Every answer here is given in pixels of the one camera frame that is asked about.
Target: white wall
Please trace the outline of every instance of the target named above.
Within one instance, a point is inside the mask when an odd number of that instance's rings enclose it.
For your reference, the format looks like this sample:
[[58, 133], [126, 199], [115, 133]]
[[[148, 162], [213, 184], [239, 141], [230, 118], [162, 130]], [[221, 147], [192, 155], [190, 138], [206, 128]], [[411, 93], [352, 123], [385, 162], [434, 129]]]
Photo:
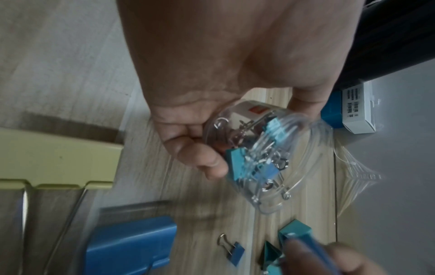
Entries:
[[[338, 218], [338, 240], [395, 275], [435, 274], [435, 59], [373, 80], [377, 133], [335, 138], [383, 180]], [[339, 160], [337, 167], [343, 165]], [[337, 190], [343, 187], [337, 181]]]

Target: clear plastic container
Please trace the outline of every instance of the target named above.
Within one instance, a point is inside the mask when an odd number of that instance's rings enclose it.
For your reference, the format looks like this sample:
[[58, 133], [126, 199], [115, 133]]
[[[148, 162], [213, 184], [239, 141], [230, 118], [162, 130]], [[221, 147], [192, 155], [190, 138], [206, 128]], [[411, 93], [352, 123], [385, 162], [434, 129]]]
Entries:
[[203, 140], [224, 154], [227, 178], [262, 213], [280, 210], [318, 168], [332, 131], [322, 120], [257, 101], [237, 101], [204, 128]]

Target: red label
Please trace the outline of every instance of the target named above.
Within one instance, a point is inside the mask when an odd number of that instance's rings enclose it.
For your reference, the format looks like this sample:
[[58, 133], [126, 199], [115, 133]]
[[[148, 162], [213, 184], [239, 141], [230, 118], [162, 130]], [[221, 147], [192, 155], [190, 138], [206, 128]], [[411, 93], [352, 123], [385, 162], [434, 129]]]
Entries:
[[260, 115], [261, 113], [264, 113], [265, 111], [269, 110], [268, 107], [262, 106], [262, 105], [257, 105], [252, 107], [251, 109], [249, 109], [249, 111]]

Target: yellow object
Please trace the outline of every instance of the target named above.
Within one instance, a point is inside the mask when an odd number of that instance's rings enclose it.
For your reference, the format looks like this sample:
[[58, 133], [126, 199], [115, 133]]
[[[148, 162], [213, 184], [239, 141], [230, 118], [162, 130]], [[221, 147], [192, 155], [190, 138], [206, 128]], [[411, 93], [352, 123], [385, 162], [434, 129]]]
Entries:
[[0, 128], [0, 189], [111, 188], [122, 148]]

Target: wooden floor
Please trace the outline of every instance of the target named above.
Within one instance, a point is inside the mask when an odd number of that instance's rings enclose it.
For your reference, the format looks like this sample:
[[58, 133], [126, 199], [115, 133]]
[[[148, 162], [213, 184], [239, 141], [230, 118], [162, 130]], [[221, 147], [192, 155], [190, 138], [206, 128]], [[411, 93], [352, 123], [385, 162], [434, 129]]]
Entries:
[[[323, 148], [318, 172], [285, 209], [264, 216], [224, 180], [209, 182], [164, 150], [142, 97], [115, 3], [0, 0], [0, 127], [122, 142], [115, 186], [90, 191], [55, 256], [52, 274], [80, 274], [97, 225], [170, 215], [178, 226], [169, 266], [153, 274], [260, 274], [264, 240], [298, 218], [321, 242], [335, 240], [334, 163]], [[285, 106], [289, 89], [247, 97]], [[31, 194], [25, 274], [41, 274], [77, 190]], [[21, 192], [0, 191], [0, 275], [17, 274]], [[238, 268], [216, 245], [221, 233], [246, 253]]]

